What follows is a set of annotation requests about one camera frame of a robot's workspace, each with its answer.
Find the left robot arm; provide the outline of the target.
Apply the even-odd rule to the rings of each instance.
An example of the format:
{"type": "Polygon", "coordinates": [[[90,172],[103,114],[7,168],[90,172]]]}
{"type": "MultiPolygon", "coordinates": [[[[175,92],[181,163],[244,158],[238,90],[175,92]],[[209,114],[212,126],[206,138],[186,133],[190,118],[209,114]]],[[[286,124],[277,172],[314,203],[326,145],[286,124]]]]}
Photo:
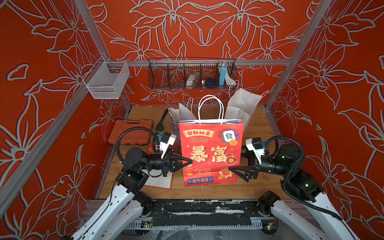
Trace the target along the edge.
{"type": "Polygon", "coordinates": [[[176,135],[165,132],[157,135],[144,127],[130,128],[118,137],[116,153],[123,168],[115,179],[116,185],[110,196],[103,202],[90,219],[72,236],[63,236],[64,240],[114,240],[122,231],[142,214],[152,209],[152,198],[141,191],[150,177],[150,171],[159,170],[161,176],[174,173],[192,163],[175,152],[171,146],[176,135]],[[154,153],[149,155],[138,147],[131,148],[125,156],[120,151],[124,136],[133,131],[145,131],[153,136],[154,153]]]}

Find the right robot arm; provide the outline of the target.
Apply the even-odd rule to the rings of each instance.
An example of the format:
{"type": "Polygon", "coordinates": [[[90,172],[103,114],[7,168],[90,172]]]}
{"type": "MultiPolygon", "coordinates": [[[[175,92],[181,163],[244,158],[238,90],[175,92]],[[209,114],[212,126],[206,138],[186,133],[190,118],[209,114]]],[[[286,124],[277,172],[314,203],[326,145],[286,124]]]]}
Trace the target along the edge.
{"type": "Polygon", "coordinates": [[[302,238],[357,240],[358,236],[348,226],[343,217],[330,202],[324,188],[311,174],[302,169],[305,151],[302,145],[286,136],[274,136],[266,142],[260,138],[248,139],[242,146],[241,156],[248,159],[247,166],[230,167],[229,170],[249,182],[257,179],[259,173],[282,176],[283,192],[302,204],[321,226],[314,227],[307,220],[292,211],[287,204],[272,191],[258,198],[257,210],[264,217],[274,216],[284,221],[302,238]]]}

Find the red paper bag blue panel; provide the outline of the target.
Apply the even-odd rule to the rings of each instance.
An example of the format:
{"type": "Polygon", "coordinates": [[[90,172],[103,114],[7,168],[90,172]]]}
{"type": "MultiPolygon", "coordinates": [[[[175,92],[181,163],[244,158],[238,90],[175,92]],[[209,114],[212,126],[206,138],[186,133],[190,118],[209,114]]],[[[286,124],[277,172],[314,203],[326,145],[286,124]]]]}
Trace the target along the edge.
{"type": "Polygon", "coordinates": [[[182,156],[192,160],[183,168],[186,187],[238,181],[230,168],[240,165],[244,124],[240,119],[225,119],[224,105],[213,95],[204,96],[198,108],[209,100],[219,103],[220,112],[216,119],[203,120],[198,115],[196,120],[179,123],[182,156]]]}

